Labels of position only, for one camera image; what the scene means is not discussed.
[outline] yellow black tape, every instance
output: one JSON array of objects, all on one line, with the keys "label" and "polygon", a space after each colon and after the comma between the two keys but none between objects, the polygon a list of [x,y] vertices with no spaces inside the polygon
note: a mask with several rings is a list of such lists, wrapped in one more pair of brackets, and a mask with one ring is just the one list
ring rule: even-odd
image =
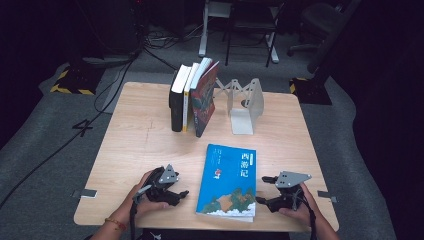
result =
[{"label": "yellow black tape", "polygon": [[294,83],[296,80],[308,81],[308,79],[306,79],[306,78],[292,78],[292,79],[290,79],[290,81],[289,81],[290,93],[293,94],[293,95],[297,95],[296,85]]},{"label": "yellow black tape", "polygon": [[50,92],[95,95],[103,73],[104,69],[82,72],[68,66],[59,75]]}]

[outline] wrist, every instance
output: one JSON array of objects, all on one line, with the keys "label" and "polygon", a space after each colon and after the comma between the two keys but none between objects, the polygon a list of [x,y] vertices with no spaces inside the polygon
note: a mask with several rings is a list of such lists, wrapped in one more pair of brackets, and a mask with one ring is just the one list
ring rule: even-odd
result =
[{"label": "wrist", "polygon": [[110,223],[116,225],[115,230],[125,231],[127,230],[127,224],[124,224],[114,218],[108,217],[105,218],[105,223]]},{"label": "wrist", "polygon": [[315,219],[316,220],[321,220],[321,219],[325,219],[324,215],[322,215],[322,213],[320,211],[314,211],[315,214]]},{"label": "wrist", "polygon": [[125,226],[128,226],[128,223],[130,222],[130,212],[124,212],[116,210],[110,215],[110,218],[115,219],[116,221],[119,221],[120,223],[124,224]]}]

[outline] hand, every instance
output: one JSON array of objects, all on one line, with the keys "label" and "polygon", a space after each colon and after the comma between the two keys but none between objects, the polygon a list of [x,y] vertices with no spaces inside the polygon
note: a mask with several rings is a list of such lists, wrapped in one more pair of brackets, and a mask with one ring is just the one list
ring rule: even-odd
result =
[{"label": "hand", "polygon": [[[118,209],[116,209],[115,212],[112,213],[111,218],[116,219],[124,224],[127,224],[129,221],[129,212],[131,210],[131,206],[133,203],[133,197],[137,193],[138,190],[143,186],[143,184],[146,182],[147,178],[150,176],[152,171],[146,172],[143,177],[141,178],[140,182],[135,185],[131,191],[128,193],[125,200],[122,202],[122,204],[119,206]],[[164,209],[169,207],[169,204],[166,202],[151,202],[147,197],[143,196],[143,200],[140,204],[137,206],[137,214],[135,215],[135,218],[139,218],[142,215],[145,215],[146,213],[150,211],[156,211],[160,209]]]},{"label": "hand", "polygon": [[[117,220],[118,222],[128,226],[130,221],[130,210],[133,204],[133,196],[143,186],[147,178],[150,176],[152,171],[146,172],[141,178],[140,182],[135,185],[128,193],[122,204],[116,209],[110,218]],[[166,202],[150,202],[147,198],[137,206],[137,214],[135,218],[139,218],[145,215],[147,212],[164,209],[169,206]],[[91,240],[118,240],[122,234],[122,231],[116,228],[115,223],[105,222],[100,229],[91,237]]]},{"label": "hand", "polygon": [[[317,216],[317,217],[320,216],[321,212],[318,209],[318,205],[315,202],[314,197],[309,192],[309,189],[306,187],[306,185],[304,183],[301,183],[300,187],[303,190],[305,198],[308,200],[309,206],[314,211],[315,216]],[[285,216],[297,219],[300,222],[302,222],[303,224],[305,224],[306,226],[309,226],[309,227],[311,226],[311,221],[310,221],[310,218],[309,218],[309,209],[308,209],[308,207],[306,207],[306,205],[304,203],[302,203],[300,205],[300,207],[297,209],[297,211],[293,211],[292,209],[288,209],[288,208],[280,208],[278,210],[278,212],[280,212],[281,214],[283,214]]]}]

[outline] hardcover book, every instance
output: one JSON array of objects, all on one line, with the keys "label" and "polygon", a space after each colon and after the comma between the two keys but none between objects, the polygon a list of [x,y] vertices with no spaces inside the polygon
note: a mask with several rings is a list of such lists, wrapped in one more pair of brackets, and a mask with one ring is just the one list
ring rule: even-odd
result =
[{"label": "hardcover book", "polygon": [[209,144],[196,213],[253,222],[256,150]]},{"label": "hardcover book", "polygon": [[181,132],[183,128],[184,86],[191,67],[181,65],[169,91],[169,107],[171,108],[171,129]]},{"label": "hardcover book", "polygon": [[213,64],[199,79],[197,86],[190,90],[194,114],[196,137],[201,137],[215,111],[213,92],[218,73],[218,62]]}]

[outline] black book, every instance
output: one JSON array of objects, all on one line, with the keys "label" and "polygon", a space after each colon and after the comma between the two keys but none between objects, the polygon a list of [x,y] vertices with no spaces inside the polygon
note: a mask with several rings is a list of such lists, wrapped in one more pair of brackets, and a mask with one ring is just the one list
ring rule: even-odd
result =
[{"label": "black book", "polygon": [[169,91],[169,107],[171,109],[171,129],[181,132],[183,128],[184,86],[191,67],[181,65]]}]

